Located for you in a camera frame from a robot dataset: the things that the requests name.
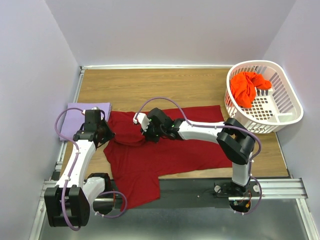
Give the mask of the dark red t shirt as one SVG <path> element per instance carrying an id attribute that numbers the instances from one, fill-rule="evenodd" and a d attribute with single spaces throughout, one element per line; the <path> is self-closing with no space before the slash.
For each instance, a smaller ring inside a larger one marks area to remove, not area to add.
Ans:
<path id="1" fill-rule="evenodd" d="M 108 125 L 115 132 L 104 154 L 118 190 L 132 209 L 160 198 L 159 177 L 198 170 L 230 168 L 218 144 L 200 140 L 146 141 L 133 123 L 134 112 L 112 111 Z"/>

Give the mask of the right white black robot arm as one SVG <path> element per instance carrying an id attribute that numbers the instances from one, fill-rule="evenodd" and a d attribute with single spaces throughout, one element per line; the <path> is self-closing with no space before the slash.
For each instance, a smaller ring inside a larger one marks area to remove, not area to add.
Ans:
<path id="1" fill-rule="evenodd" d="M 229 191 L 236 196 L 248 191 L 251 179 L 251 158 L 257 137 L 236 119 L 225 122 L 197 122 L 186 118 L 171 119 L 159 108 L 148 114 L 138 112 L 133 123 L 140 125 L 147 141 L 158 142 L 160 138 L 170 140 L 198 140 L 218 144 L 232 162 L 232 178 Z"/>

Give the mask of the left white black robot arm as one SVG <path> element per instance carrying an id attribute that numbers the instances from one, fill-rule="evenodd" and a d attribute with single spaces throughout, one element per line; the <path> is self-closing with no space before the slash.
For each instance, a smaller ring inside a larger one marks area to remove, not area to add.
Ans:
<path id="1" fill-rule="evenodd" d="M 55 186 L 44 192 L 47 218 L 51 227 L 80 230 L 88 224 L 95 199 L 107 197 L 113 189 L 107 173 L 92 173 L 86 177 L 89 163 L 97 148 L 110 141 L 112 132 L 105 112 L 98 107 L 82 110 L 84 122 L 73 135 L 70 159 Z"/>

